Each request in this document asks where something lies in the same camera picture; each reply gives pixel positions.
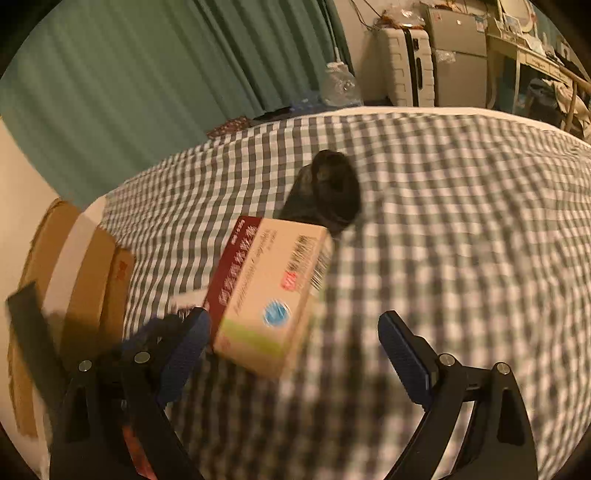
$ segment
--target cardboard box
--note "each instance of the cardboard box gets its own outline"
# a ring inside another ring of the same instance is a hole
[[[56,350],[68,371],[122,339],[133,255],[71,204],[56,200],[39,224],[19,287],[37,284]],[[33,383],[11,332],[9,391],[21,434],[37,437]]]
[[[330,263],[318,225],[241,216],[207,290],[213,350],[259,375],[294,365]]]

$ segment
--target green curtain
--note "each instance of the green curtain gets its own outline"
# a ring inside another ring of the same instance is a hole
[[[63,0],[0,79],[33,166],[84,207],[158,160],[319,88],[332,0]]]

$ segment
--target bed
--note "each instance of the bed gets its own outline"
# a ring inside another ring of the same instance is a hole
[[[89,209],[136,255],[125,334],[206,288],[236,218],[272,216],[324,148],[349,155],[363,200],[336,244],[326,314],[279,382],[203,358],[168,415],[204,477],[383,478],[423,413],[378,341],[394,309],[437,352],[512,366],[549,480],[591,421],[591,147],[549,125],[347,109],[174,154]]]

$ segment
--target cable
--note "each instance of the cable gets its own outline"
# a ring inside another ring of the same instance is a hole
[[[378,11],[377,11],[377,10],[376,10],[374,7],[372,7],[372,6],[371,6],[371,4],[368,2],[368,0],[363,0],[363,1],[364,1],[364,2],[365,2],[367,5],[368,5],[368,7],[370,7],[370,8],[371,8],[371,10],[373,10],[373,11],[374,11],[374,13],[375,13],[375,14],[376,14],[378,17],[381,17],[381,16],[382,16],[382,15],[380,15],[380,14],[378,13]]]
[[[322,8],[323,14],[326,18],[326,24],[328,25],[328,28],[329,28],[330,41],[332,42],[333,49],[335,51],[335,61],[341,62],[340,52],[339,52],[339,48],[336,45],[335,32],[333,31],[332,23],[330,22],[330,14],[329,14],[328,5],[326,5],[326,0],[320,0],[320,4],[322,5],[321,8]]]
[[[361,14],[361,12],[359,11],[359,7],[357,6],[357,4],[355,3],[355,0],[349,0],[349,2],[351,3],[351,6],[353,6],[353,8],[355,9],[355,13],[357,14],[357,18],[359,19],[359,21],[361,22],[361,24],[367,28],[369,31],[373,31],[374,30],[374,26],[373,25],[368,25],[364,18],[363,15]]]

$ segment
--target red stripe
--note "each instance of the red stripe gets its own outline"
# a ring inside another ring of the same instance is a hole
[[[262,218],[258,217],[238,218],[209,282],[203,307],[209,312],[212,320],[210,335],[212,344],[261,221]]]

